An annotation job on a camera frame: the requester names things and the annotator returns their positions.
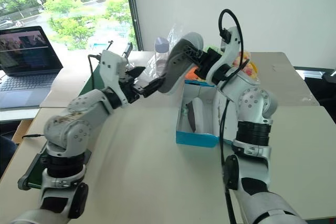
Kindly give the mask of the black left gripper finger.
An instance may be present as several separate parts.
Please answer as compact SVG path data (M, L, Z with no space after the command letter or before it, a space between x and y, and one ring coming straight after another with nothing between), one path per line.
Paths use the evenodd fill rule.
M164 80L165 77L159 77L149 82L149 84L143 88L142 96L149 97L155 93L162 86Z
M137 78L141 75L141 73L145 70L144 66L136 66L127 70L127 74L132 78Z

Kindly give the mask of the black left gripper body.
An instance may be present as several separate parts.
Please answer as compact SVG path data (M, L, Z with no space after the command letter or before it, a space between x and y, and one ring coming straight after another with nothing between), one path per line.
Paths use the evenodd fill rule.
M143 92L143 88L135 83L136 78L132 78L125 72L125 76L122 79L122 91L129 103L133 103L140 98Z

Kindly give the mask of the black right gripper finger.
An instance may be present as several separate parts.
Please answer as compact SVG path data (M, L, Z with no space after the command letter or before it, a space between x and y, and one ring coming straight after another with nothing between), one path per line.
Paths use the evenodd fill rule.
M206 52L189 45L184 46L184 55L196 65L202 65L207 58Z

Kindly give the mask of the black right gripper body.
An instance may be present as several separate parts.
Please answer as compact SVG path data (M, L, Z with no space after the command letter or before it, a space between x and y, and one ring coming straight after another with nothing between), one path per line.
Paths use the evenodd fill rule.
M202 65L197 65L197 69L194 71L194 73L200 79L206 79L206 76L210 71L211 67L222 57L222 54L218 53L214 49L208 49L206 53L206 60L203 62Z

